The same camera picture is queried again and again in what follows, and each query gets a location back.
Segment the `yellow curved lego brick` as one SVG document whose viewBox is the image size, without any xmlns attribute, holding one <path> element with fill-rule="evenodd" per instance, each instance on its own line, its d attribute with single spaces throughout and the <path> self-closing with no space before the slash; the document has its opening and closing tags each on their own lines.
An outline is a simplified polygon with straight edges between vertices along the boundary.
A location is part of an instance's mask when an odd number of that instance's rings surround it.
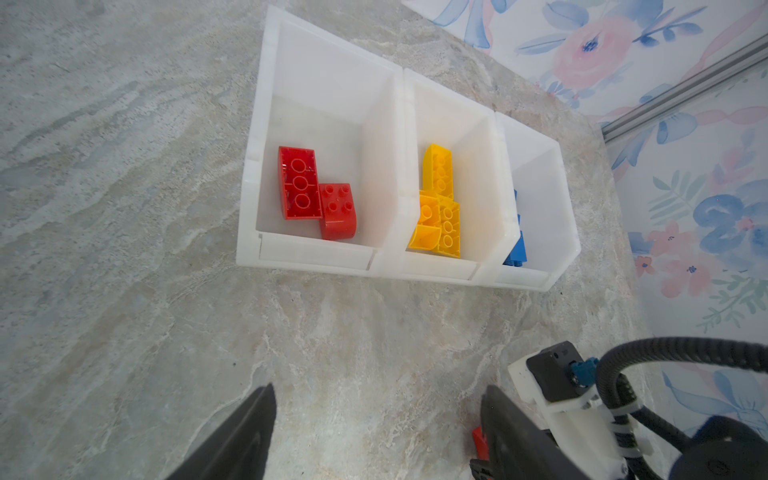
<svg viewBox="0 0 768 480">
<path fill-rule="evenodd" d="M 408 244 L 410 250 L 434 251 L 442 235 L 438 195 L 420 191 L 420 217 Z"/>
</svg>

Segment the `blue lego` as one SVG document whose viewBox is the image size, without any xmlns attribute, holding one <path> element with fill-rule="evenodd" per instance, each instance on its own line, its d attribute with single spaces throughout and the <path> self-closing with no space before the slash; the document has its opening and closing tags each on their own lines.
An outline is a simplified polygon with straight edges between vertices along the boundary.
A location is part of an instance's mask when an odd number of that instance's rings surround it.
<svg viewBox="0 0 768 480">
<path fill-rule="evenodd" d="M 520 237 L 510 251 L 503 264 L 512 267 L 522 267 L 528 261 L 527 251 L 525 246 L 524 234 L 520 232 Z"/>
</svg>

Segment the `red square lego brick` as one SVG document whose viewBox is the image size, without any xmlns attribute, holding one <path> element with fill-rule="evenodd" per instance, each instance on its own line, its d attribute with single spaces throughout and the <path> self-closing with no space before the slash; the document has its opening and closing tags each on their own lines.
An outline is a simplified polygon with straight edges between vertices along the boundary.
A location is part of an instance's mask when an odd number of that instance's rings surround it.
<svg viewBox="0 0 768 480">
<path fill-rule="evenodd" d="M 355 236 L 357 215 L 348 183 L 319 185 L 322 206 L 321 237 L 324 240 L 346 240 Z"/>
</svg>

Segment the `small red lego brick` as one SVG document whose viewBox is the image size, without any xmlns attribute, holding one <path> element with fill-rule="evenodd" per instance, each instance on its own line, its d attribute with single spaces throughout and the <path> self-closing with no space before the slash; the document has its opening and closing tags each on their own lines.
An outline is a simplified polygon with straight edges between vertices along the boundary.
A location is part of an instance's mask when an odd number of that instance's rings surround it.
<svg viewBox="0 0 768 480">
<path fill-rule="evenodd" d="M 488 461 L 489 460 L 488 443 L 485 438 L 483 429 L 481 427 L 477 427 L 472 431 L 472 439 L 476 448 L 476 453 L 477 453 L 476 458 L 482 461 Z"/>
</svg>

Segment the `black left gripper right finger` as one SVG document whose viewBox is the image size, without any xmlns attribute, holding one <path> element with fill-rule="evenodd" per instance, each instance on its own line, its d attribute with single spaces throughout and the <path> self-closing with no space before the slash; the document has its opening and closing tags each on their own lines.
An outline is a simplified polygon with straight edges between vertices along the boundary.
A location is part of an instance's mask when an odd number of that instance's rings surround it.
<svg viewBox="0 0 768 480">
<path fill-rule="evenodd" d="M 490 479 L 588 479 L 495 385 L 481 400 Z"/>
</svg>

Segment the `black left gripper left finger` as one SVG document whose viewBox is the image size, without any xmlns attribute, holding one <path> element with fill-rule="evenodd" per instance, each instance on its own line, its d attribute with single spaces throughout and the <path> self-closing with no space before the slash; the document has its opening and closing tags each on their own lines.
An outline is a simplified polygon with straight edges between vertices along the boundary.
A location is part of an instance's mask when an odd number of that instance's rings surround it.
<svg viewBox="0 0 768 480">
<path fill-rule="evenodd" d="M 257 388 L 167 479 L 262 479 L 276 414 L 273 385 Z"/>
</svg>

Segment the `yellow long lego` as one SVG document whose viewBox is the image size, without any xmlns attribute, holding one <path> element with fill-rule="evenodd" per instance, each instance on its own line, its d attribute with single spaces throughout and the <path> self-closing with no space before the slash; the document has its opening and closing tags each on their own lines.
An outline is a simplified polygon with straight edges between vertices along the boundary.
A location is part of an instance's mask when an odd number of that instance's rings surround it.
<svg viewBox="0 0 768 480">
<path fill-rule="evenodd" d="M 438 196 L 440 239 L 437 252 L 451 258 L 461 257 L 460 205 L 449 197 Z"/>
<path fill-rule="evenodd" d="M 431 144 L 423 158 L 422 189 L 454 199 L 452 152 Z"/>
</svg>

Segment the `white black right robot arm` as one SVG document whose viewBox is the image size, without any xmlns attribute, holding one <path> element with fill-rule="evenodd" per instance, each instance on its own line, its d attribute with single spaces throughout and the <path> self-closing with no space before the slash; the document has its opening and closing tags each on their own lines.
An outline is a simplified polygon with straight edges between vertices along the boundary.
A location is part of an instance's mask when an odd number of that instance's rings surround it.
<svg viewBox="0 0 768 480">
<path fill-rule="evenodd" d="M 669 478 L 767 480 L 767 441 L 734 419 L 713 416 L 693 436 Z"/>
</svg>

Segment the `white three-compartment bin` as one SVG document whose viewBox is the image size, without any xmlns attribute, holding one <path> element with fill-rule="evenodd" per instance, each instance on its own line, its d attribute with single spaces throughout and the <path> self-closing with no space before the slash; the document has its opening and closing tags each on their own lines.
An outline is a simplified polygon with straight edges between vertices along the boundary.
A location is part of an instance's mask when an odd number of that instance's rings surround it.
<svg viewBox="0 0 768 480">
<path fill-rule="evenodd" d="M 460 258 L 408 248 L 431 144 L 452 152 Z M 319 185 L 350 185 L 353 238 L 324 240 L 321 219 L 283 217 L 280 146 L 314 150 Z M 520 232 L 528 261 L 506 266 Z M 242 174 L 239 265 L 546 291 L 580 250 L 557 141 L 269 8 Z"/>
</svg>

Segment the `right aluminium corner post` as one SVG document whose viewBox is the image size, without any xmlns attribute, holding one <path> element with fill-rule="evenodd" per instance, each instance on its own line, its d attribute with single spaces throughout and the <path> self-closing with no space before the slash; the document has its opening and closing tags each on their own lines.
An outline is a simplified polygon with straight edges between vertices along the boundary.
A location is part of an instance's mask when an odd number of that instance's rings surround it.
<svg viewBox="0 0 768 480">
<path fill-rule="evenodd" d="M 739 49 L 728 57 L 703 69 L 673 88 L 653 97 L 602 128 L 606 143 L 625 135 L 650 121 L 671 114 L 700 95 L 761 67 L 767 62 L 767 35 Z"/>
</svg>

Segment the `red curved lego brick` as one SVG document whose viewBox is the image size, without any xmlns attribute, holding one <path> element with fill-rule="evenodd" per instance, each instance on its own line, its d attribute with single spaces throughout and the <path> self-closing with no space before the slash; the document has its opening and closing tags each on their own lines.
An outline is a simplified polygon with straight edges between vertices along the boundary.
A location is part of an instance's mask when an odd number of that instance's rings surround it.
<svg viewBox="0 0 768 480">
<path fill-rule="evenodd" d="M 278 172 L 283 217 L 286 220 L 321 219 L 315 151 L 280 146 Z"/>
</svg>

